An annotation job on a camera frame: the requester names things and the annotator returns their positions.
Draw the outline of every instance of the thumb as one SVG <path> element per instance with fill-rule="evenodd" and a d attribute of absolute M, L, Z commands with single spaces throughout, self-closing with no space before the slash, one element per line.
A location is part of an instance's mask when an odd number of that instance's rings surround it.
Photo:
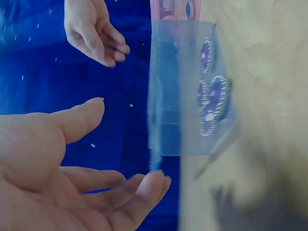
<path fill-rule="evenodd" d="M 80 140 L 101 123 L 104 114 L 102 98 L 94 98 L 82 105 L 52 114 L 59 125 L 66 144 Z"/>
<path fill-rule="evenodd" d="M 103 60 L 105 48 L 101 38 L 99 37 L 94 25 L 92 23 L 82 23 L 76 30 L 81 34 L 85 44 L 89 50 L 96 56 L 97 59 Z"/>
<path fill-rule="evenodd" d="M 72 143 L 95 129 L 104 113 L 95 98 L 53 114 L 0 116 L 0 175 L 17 187 L 38 192 L 54 176 Z"/>

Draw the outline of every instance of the blue background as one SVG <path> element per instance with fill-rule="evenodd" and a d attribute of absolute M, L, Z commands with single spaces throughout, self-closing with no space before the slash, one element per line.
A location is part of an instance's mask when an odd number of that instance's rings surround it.
<path fill-rule="evenodd" d="M 106 4 L 112 24 L 131 48 L 127 60 L 114 69 L 67 43 L 63 0 L 0 1 L 0 114 L 51 113 L 104 97 L 101 125 L 67 147 L 63 165 L 116 169 L 128 178 L 147 173 L 149 165 L 150 3 L 106 0 Z M 171 188 L 139 231 L 177 230 L 179 165 L 178 157 L 164 157 L 161 168 L 171 176 Z"/>

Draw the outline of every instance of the wooden surface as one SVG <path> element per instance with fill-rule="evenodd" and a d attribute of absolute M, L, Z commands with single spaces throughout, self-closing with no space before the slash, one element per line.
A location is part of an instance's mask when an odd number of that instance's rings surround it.
<path fill-rule="evenodd" d="M 262 194 L 256 153 L 278 164 L 293 204 L 308 215 L 308 0 L 203 0 L 200 20 L 217 23 L 241 130 L 196 181 L 207 157 L 182 158 L 181 230 L 217 230 L 215 185 L 236 183 L 238 204 Z"/>

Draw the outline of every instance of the transparent box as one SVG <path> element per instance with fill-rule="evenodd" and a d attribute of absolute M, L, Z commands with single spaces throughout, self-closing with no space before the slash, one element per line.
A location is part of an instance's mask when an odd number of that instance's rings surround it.
<path fill-rule="evenodd" d="M 207 51 L 211 50 L 210 54 L 203 54 L 205 46 Z M 208 57 L 208 62 L 204 62 L 204 56 Z M 214 88 L 213 78 L 219 77 L 223 77 L 221 83 L 227 84 L 224 101 L 216 100 L 223 109 L 216 117 L 213 113 L 209 116 L 204 110 L 208 111 L 205 109 L 209 108 L 208 102 L 215 100 L 212 93 L 208 93 Z M 154 20 L 148 94 L 151 169 L 158 168 L 162 156 L 217 153 L 226 135 L 233 130 L 235 121 L 231 82 L 218 45 L 215 24 Z M 209 126 L 215 129 L 205 134 Z"/>

